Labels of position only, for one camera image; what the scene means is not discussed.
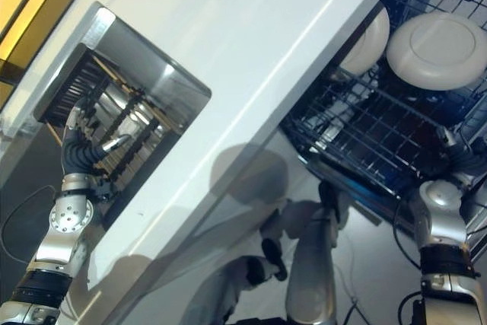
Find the cable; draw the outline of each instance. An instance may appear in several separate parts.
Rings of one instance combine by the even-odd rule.
[[[478,206],[478,207],[482,207],[483,209],[487,209],[487,206],[486,205],[483,205],[482,203],[474,202],[473,204],[476,205],[476,206]]]
[[[357,297],[357,289],[355,288],[355,281],[353,280],[353,272],[355,269],[355,248],[353,245],[353,241],[348,236],[348,234],[346,232],[343,232],[342,235],[349,243],[350,256],[351,256],[351,258],[350,258],[350,270],[349,270],[350,288],[351,288],[351,293],[354,295],[354,297]]]
[[[399,325],[403,325],[403,307],[409,301],[409,299],[418,296],[421,294],[421,291],[413,292],[407,295],[401,303],[399,304],[399,307],[397,308],[397,321],[399,322]]]
[[[35,197],[37,194],[39,194],[40,192],[42,192],[43,190],[45,189],[51,189],[52,192],[53,192],[53,198],[54,198],[54,194],[56,193],[56,188],[54,188],[54,186],[51,186],[51,185],[46,185],[46,186],[42,186],[40,187],[38,190],[35,190],[33,191],[29,196],[27,196],[22,202],[20,205],[18,205],[8,216],[7,218],[5,219],[5,222],[2,224],[2,226],[0,227],[0,246],[2,247],[2,250],[4,251],[4,253],[12,260],[15,260],[16,262],[19,262],[19,263],[23,263],[23,264],[29,264],[29,262],[27,262],[26,260],[23,260],[21,258],[17,258],[14,254],[12,254],[10,252],[10,250],[6,247],[5,245],[5,242],[4,242],[4,236],[5,236],[5,227],[7,226],[7,223],[10,222],[11,218],[18,212],[18,210],[20,208],[22,208],[24,206],[25,203],[27,203],[30,199],[32,199],[33,197]]]
[[[355,296],[352,296],[352,294],[350,293],[350,289],[349,289],[349,287],[347,286],[347,284],[345,282],[345,276],[343,275],[342,269],[339,266],[337,266],[336,264],[333,264],[333,266],[337,270],[337,272],[339,274],[339,277],[342,280],[343,289],[344,289],[345,293],[347,294],[347,296],[350,298],[350,302],[352,303],[352,306],[349,309],[349,313],[350,314],[347,313],[347,316],[345,317],[345,321],[344,321],[343,324],[346,325],[347,322],[349,321],[350,315],[352,314],[353,310],[357,310],[358,314],[364,320],[364,322],[367,325],[371,325],[371,322],[369,320],[367,320],[367,318],[365,317],[364,313],[360,310],[360,308],[358,308],[358,299],[356,297],[356,294],[355,294]]]
[[[347,325],[347,323],[349,323],[352,312],[356,308],[357,308],[357,301],[352,302],[352,306],[350,306],[349,312],[347,312],[347,316],[345,316],[345,320],[343,321],[343,325]]]
[[[352,293],[350,292],[350,289],[345,282],[345,276],[343,275],[342,269],[339,266],[337,266],[336,264],[333,264],[333,267],[336,269],[336,271],[338,272],[338,274],[340,276],[340,279],[342,280],[343,290],[345,291],[347,296],[350,298],[350,301],[353,302],[356,298],[356,295],[352,295]]]
[[[484,230],[487,230],[487,225],[486,225],[486,226],[482,226],[481,228],[477,228],[477,229],[476,229],[476,230],[474,230],[474,231],[467,232],[466,234],[467,234],[467,235],[473,235],[473,234],[477,234],[478,232],[480,232],[480,231],[484,231]]]
[[[367,318],[365,317],[365,315],[362,313],[362,311],[360,310],[360,308],[358,308],[358,306],[355,308],[358,312],[358,314],[360,315],[360,317],[362,318],[362,320],[367,324],[367,325],[372,325],[369,320],[367,320]]]
[[[476,206],[478,206],[478,207],[482,207],[483,209],[487,209],[487,206],[486,205],[483,205],[482,203],[474,202],[473,204],[476,205]],[[477,234],[478,232],[481,232],[481,231],[484,231],[484,230],[487,230],[487,225],[486,226],[482,226],[481,228],[477,228],[474,231],[467,232],[466,234],[467,235],[474,235],[474,234]]]
[[[419,264],[417,264],[417,262],[415,262],[410,256],[409,254],[404,250],[404,247],[402,246],[402,244],[400,243],[399,241],[399,237],[397,236],[397,224],[398,224],[398,221],[399,221],[399,211],[401,209],[401,203],[403,201],[400,200],[398,203],[397,203],[397,206],[396,206],[396,211],[394,212],[394,220],[393,220],[393,235],[394,235],[394,240],[396,241],[396,244],[399,248],[399,250],[401,250],[401,253],[403,253],[403,255],[406,257],[406,259],[416,268],[416,269],[421,269],[421,267],[419,266]]]

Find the dish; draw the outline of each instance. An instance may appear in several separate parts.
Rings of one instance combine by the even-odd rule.
[[[340,67],[354,75],[365,73],[384,52],[389,29],[389,15],[386,8],[382,8],[340,63]]]
[[[405,82],[447,91],[471,84],[482,75],[487,67],[487,35],[465,17],[435,11],[399,27],[386,56]]]

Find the white countertop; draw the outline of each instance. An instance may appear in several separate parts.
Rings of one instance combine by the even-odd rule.
[[[220,201],[376,1],[74,1],[3,110],[5,134],[33,124],[33,106],[63,54],[78,42],[82,30],[75,28],[94,2],[212,90],[195,122],[91,254],[88,274],[78,279],[84,285],[71,290],[74,305],[83,309],[79,323],[102,323],[130,300],[127,293],[157,278],[161,258],[170,257]],[[73,320],[61,317],[59,323]]]

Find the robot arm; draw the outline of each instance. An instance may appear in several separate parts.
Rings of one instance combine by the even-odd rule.
[[[422,271],[422,300],[413,307],[412,325],[487,325],[485,300],[460,216],[462,195],[486,166],[478,164],[481,159],[470,156],[471,152],[462,152],[448,131],[442,135],[455,152],[452,174],[424,182],[410,205]]]
[[[55,323],[59,306],[88,254],[83,233],[93,218],[89,199],[96,187],[93,166],[129,137],[92,146],[78,125],[83,106],[84,99],[76,103],[66,123],[62,143],[65,176],[49,214],[49,229],[11,299],[0,307],[0,325]]]

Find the wire rack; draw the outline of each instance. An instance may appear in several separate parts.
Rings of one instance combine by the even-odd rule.
[[[382,0],[391,32],[430,11],[463,15],[487,30],[487,0]],[[394,196],[447,168],[437,128],[465,142],[487,120],[487,75],[455,91],[426,91],[401,81],[385,58],[360,78],[328,66],[282,122],[302,155],[365,178]]]

